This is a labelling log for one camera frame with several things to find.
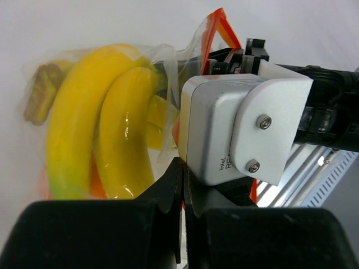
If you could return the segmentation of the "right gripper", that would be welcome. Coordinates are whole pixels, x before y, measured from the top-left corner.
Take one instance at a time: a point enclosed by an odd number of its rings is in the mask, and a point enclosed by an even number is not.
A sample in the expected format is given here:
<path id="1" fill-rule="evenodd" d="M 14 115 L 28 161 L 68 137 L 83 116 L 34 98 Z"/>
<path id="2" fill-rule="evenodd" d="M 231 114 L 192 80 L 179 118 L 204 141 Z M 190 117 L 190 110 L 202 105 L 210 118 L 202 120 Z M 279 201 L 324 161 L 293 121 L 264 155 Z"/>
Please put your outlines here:
<path id="1" fill-rule="evenodd" d="M 265 40 L 209 54 L 205 78 L 250 87 L 234 108 L 231 153 L 285 152 L 293 143 L 358 151 L 358 73 L 274 64 Z"/>

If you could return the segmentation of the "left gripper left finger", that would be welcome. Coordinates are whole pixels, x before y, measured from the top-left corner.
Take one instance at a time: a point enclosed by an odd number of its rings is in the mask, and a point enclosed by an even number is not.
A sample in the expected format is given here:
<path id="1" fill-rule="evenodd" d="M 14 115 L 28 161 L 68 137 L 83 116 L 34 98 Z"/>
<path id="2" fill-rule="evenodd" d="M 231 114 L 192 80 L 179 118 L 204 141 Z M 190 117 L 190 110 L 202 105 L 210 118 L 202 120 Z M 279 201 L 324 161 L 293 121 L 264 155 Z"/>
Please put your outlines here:
<path id="1" fill-rule="evenodd" d="M 183 163 L 133 200 L 38 201 L 20 214 L 2 268 L 176 268 Z"/>

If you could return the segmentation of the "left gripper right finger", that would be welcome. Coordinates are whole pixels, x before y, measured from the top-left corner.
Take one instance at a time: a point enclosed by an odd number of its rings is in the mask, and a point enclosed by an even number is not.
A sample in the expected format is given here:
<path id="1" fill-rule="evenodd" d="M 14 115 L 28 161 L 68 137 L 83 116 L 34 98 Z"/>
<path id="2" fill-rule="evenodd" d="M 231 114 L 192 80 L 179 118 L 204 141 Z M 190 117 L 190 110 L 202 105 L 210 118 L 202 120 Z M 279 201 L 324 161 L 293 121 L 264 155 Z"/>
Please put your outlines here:
<path id="1" fill-rule="evenodd" d="M 337 218 L 323 208 L 259 208 L 240 191 L 183 170 L 189 268 L 357 268 Z"/>

